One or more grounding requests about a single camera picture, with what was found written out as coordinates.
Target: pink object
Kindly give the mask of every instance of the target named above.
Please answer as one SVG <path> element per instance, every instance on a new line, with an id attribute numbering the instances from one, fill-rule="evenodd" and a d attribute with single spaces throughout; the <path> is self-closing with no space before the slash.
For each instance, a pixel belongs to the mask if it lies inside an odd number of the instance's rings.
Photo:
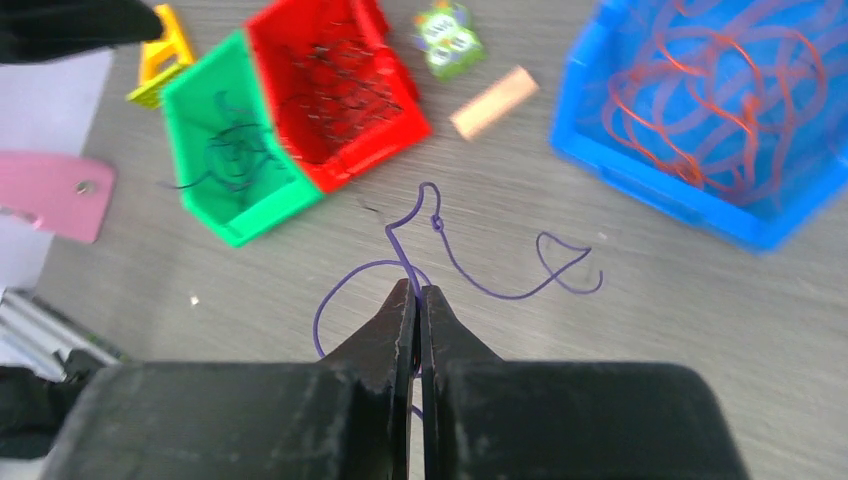
<path id="1" fill-rule="evenodd" d="M 0 215 L 83 243 L 100 234 L 115 171 L 59 153 L 0 151 Z"/>

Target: gray table surface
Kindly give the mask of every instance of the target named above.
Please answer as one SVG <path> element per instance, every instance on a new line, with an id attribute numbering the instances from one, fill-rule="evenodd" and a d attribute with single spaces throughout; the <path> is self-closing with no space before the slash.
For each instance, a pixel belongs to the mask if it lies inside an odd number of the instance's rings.
<path id="1" fill-rule="evenodd" d="M 754 478 L 848 478 L 848 205 L 836 202 L 779 254 L 756 258 L 614 193 L 547 142 L 563 56 L 590 2 L 465 3 L 489 58 L 440 84 L 410 40 L 410 19 L 426 2 L 383 1 L 433 137 L 239 250 L 155 185 L 173 179 L 162 119 L 124 101 L 138 49 L 118 51 L 85 150 L 118 168 L 114 201 L 96 244 L 55 242 L 38 294 L 140 359 L 312 361 L 318 303 L 352 268 L 392 258 L 383 222 L 407 212 L 418 183 L 432 180 L 457 257 L 483 283 L 519 292 L 543 279 L 533 250 L 540 230 L 595 247 L 570 281 L 606 274 L 593 296 L 548 288 L 494 300 L 450 266 L 426 217 L 405 228 L 410 257 L 497 353 L 688 365 L 718 394 Z M 204 54 L 263 5 L 174 6 Z M 517 64 L 541 91 L 475 143 L 461 140 L 448 116 Z M 546 251 L 552 261 L 569 258 Z M 325 345 L 370 318 L 401 276 L 384 267 L 354 280 L 326 311 Z M 420 459 L 412 470 L 422 478 Z"/>

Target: black object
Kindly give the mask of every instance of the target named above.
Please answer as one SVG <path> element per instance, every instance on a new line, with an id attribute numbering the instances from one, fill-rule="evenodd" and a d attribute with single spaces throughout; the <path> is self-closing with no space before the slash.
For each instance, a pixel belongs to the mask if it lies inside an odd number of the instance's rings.
<path id="1" fill-rule="evenodd" d="M 103 367 L 82 350 L 72 350 L 60 361 L 67 377 L 62 382 L 23 367 L 0 367 L 0 458 L 46 455 L 80 392 Z"/>
<path id="2" fill-rule="evenodd" d="M 44 62 L 162 33 L 139 0 L 0 0 L 0 63 Z"/>
<path id="3" fill-rule="evenodd" d="M 43 478 L 405 479 L 419 364 L 429 479 L 748 478 L 695 372 L 503 361 L 438 287 L 417 300 L 406 280 L 315 364 L 101 371 Z"/>

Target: red wire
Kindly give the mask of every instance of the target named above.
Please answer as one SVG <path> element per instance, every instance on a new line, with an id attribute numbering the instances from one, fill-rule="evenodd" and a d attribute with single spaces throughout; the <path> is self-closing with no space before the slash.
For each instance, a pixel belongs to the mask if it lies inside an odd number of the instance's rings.
<path id="1" fill-rule="evenodd" d="M 827 0 L 820 11 L 799 25 L 799 28 L 785 26 L 758 26 L 763 19 L 804 3 L 804 0 L 760 1 L 747 7 L 734 17 L 721 30 L 712 30 L 700 26 L 671 27 L 675 18 L 683 16 L 695 19 L 716 7 L 720 0 L 673 0 L 661 8 L 654 19 L 649 32 L 652 39 L 640 48 L 633 66 L 626 71 L 610 76 L 607 82 L 609 99 L 601 110 L 601 122 L 608 134 L 625 147 L 631 148 L 654 166 L 667 174 L 677 176 L 684 182 L 704 189 L 710 186 L 737 203 L 750 203 L 773 195 L 780 191 L 784 181 L 784 163 L 788 155 L 794 133 L 804 124 L 812 121 L 824 108 L 828 100 L 828 72 L 823 56 L 828 51 L 845 43 L 845 29 L 823 34 L 818 46 L 803 33 L 804 28 L 822 29 L 833 17 L 841 0 Z M 688 40 L 701 41 L 703 47 L 679 58 L 670 50 L 672 42 Z M 776 61 L 773 66 L 758 65 L 746 49 L 746 44 L 764 41 L 778 41 Z M 801 53 L 793 61 L 793 53 L 801 48 Z M 721 86 L 716 87 L 718 65 L 726 54 L 741 57 L 748 68 L 734 73 Z M 848 64 L 843 69 L 848 73 Z M 776 85 L 766 88 L 766 79 L 774 78 Z M 792 92 L 804 80 L 814 78 L 816 90 L 806 105 L 797 105 Z M 698 85 L 703 85 L 703 95 L 698 93 Z M 658 85 L 653 94 L 651 120 L 636 112 L 633 104 L 639 92 Z M 681 86 L 699 105 L 699 109 L 687 114 L 674 123 L 666 124 L 664 113 L 674 92 Z M 723 106 L 728 100 L 741 95 L 739 111 Z M 760 117 L 783 102 L 783 120 L 778 124 L 766 124 Z M 625 136 L 613 128 L 613 118 L 621 115 Z M 723 124 L 713 130 L 689 152 L 673 139 L 675 135 L 690 132 L 710 117 L 723 120 Z M 670 159 L 661 159 L 640 141 L 635 125 L 654 132 L 673 152 Z M 704 160 L 731 135 L 741 132 L 744 145 L 739 154 L 704 164 Z M 779 135 L 771 155 L 771 176 L 763 181 L 756 174 L 758 154 L 764 133 Z M 732 184 L 725 185 L 711 176 L 729 172 Z"/>

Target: yellow toy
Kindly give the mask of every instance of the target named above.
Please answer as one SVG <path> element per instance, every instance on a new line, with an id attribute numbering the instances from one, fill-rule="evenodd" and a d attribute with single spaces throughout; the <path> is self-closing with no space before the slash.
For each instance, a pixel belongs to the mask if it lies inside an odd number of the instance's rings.
<path id="1" fill-rule="evenodd" d="M 174 9 L 168 4 L 162 4 L 157 5 L 154 11 L 162 20 L 165 33 L 159 40 L 141 45 L 139 86 L 127 95 L 127 101 L 151 110 L 162 104 L 159 91 L 195 61 Z"/>

